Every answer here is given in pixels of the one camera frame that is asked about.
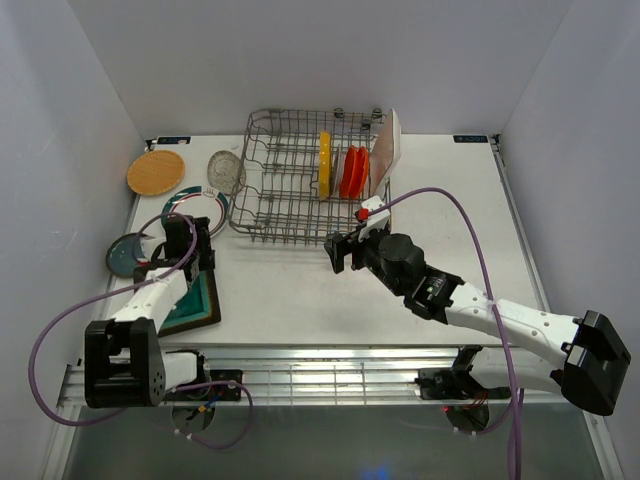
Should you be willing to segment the white plate green rim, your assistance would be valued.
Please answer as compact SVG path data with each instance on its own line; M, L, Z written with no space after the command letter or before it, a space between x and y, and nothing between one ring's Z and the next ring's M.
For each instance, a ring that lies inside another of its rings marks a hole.
M178 212L194 218L209 219L209 235L216 236L227 222L229 201L219 190L206 186L190 186L178 191L165 204L163 213Z

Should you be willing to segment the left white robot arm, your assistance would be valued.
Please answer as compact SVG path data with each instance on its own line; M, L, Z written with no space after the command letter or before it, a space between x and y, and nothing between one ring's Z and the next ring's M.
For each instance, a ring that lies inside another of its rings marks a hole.
M87 326L89 407L156 406L176 387L194 400L210 392L212 376L201 354L160 346L163 337L221 320L209 223L208 217L165 217L164 240L148 259L134 259L133 296L109 319Z

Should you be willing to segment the light blue scalloped plate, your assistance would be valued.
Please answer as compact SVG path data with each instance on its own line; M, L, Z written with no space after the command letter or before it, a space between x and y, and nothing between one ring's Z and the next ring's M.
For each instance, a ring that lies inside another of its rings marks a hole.
M338 150L333 162L332 167L332 195L338 197L340 195L340 188L342 179L344 176L344 164L345 164L345 154Z

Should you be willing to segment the white rectangular plate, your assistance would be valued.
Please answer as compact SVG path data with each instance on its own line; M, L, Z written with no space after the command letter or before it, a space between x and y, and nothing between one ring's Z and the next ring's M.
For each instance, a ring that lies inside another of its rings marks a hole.
M379 131L369 155L369 195L382 196L385 182L390 178L401 157L401 124L391 109Z

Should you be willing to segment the yellow dotted scalloped plate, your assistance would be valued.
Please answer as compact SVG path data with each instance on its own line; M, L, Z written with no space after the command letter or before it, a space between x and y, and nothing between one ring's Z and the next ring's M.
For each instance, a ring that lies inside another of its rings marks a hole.
M331 193L332 150L331 135L322 130L319 136L319 166L318 166L318 198L326 200Z

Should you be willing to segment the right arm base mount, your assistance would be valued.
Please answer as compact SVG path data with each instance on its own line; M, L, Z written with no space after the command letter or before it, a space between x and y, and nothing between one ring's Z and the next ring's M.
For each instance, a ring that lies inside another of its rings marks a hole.
M423 400L502 400L511 397L509 387L483 387L469 372L453 368L438 371L420 369L414 383L419 386Z

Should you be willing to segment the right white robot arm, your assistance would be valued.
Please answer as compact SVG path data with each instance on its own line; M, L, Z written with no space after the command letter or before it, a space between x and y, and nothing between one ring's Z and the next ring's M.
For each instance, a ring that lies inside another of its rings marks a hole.
M592 414L613 414L631 355L605 315L557 315L492 301L460 277L428 265L409 236L388 229L334 234L324 248L335 273L351 258L353 269L372 273L414 315L508 340L509 355L464 346L449 368L421 370L415 381L422 398L507 399L516 386L560 394Z

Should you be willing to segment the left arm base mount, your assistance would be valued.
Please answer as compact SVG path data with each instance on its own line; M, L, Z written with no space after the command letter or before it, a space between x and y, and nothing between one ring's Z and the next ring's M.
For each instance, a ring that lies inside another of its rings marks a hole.
M165 396L167 401L192 402L235 402L242 397L237 384L243 382L244 372L240 369L206 370L194 381L187 383L189 390L175 388Z

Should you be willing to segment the orange round plate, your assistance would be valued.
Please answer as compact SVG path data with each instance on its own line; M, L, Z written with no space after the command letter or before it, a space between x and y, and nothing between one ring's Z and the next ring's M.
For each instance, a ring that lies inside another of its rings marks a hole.
M345 156L343 176L340 184L339 193L341 198L346 199L351 197L357 170L357 157L358 149L355 146L350 146Z
M360 147L358 150L358 158L360 160L361 175L358 183L357 196L361 196L366 185L369 175L369 151L366 147Z

